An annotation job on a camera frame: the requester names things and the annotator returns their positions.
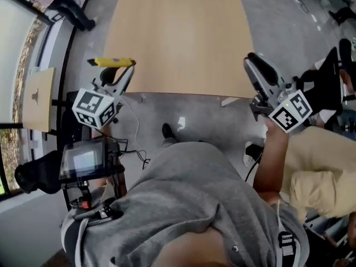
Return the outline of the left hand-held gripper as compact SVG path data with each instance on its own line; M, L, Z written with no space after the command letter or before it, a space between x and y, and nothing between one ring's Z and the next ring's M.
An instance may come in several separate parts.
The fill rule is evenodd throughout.
M92 80L90 90L81 88L72 106L77 121L95 130L118 123L121 95L127 90L134 72L135 64L130 67L108 67L100 74L101 85Z

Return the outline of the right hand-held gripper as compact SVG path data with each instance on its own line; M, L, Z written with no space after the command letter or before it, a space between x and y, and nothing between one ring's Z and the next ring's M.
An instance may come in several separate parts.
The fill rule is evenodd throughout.
M248 53L244 69L256 95L250 103L254 118L270 118L284 132L290 133L312 113L312 108L301 90L293 83L279 78L276 70L261 55Z

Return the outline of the yellow marker pen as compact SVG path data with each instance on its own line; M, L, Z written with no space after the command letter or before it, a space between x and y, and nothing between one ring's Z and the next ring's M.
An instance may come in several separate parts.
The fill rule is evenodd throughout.
M87 60L91 66L103 68L130 67L136 64L131 58L92 58Z

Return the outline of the person's right forearm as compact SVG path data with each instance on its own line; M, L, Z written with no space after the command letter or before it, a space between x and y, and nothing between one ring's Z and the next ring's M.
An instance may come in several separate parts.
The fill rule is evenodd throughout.
M265 124L267 126L265 146L253 188L263 200L274 202L281 199L279 192L283 184L289 137L272 120L266 119Z

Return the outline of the black desk base panel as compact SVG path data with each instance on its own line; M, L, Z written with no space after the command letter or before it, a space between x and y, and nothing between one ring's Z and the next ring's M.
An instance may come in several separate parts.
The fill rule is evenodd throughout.
M71 144L91 139L91 129L79 123L72 111L78 91L68 92L65 100L52 100L52 105L60 109L60 126L57 128L58 145Z

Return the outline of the large light wooden table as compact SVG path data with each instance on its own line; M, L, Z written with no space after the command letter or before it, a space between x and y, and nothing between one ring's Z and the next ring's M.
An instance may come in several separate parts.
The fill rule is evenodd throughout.
M253 50L241 0L118 0L103 56L135 60L129 93L251 99Z

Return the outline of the person's black shoe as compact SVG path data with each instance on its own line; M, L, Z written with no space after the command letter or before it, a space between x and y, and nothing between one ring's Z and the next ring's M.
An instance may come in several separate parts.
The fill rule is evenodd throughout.
M168 123L164 123L162 125L161 131L162 131L162 135L163 135L164 139L174 139L175 138L173 130Z

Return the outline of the small wooden side desk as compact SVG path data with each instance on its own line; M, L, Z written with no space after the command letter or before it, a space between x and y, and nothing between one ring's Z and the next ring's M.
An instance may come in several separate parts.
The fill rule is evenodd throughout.
M55 68L51 67L38 71L27 77L24 86L22 124L23 127L40 132L49 132L50 109L52 106L52 87ZM38 104L31 99L31 95L38 88Z

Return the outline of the black chest-mounted screen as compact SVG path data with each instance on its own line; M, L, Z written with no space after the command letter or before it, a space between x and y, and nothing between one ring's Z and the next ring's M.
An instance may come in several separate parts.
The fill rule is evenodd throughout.
M101 179L125 171L120 145L106 137L65 146L59 179L62 183Z

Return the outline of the black mesh office chair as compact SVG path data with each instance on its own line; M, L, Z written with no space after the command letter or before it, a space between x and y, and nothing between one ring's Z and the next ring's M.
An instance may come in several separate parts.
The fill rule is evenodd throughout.
M61 161L62 152L54 150L39 159L19 165L14 173L16 182L27 194L36 190L55 194L61 190Z

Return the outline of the person's grey shirt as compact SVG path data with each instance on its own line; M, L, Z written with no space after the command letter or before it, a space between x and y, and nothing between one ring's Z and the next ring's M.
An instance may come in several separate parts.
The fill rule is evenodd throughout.
M306 232L294 208L268 204L213 145L181 142L151 160L111 209L117 219L90 225L71 210L62 225L64 251L76 267L151 267L166 244L213 228L234 267L281 267L280 240L293 236L297 263L309 255Z

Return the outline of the black screen mount clamp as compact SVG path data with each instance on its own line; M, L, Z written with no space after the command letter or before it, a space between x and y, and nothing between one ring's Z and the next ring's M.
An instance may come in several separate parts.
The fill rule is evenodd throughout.
M87 220L89 226L99 225L120 218L121 210L114 210L111 204L120 199L120 192L110 192L105 188L89 189L89 182L85 181L80 187L82 195L70 203L75 212L74 220Z

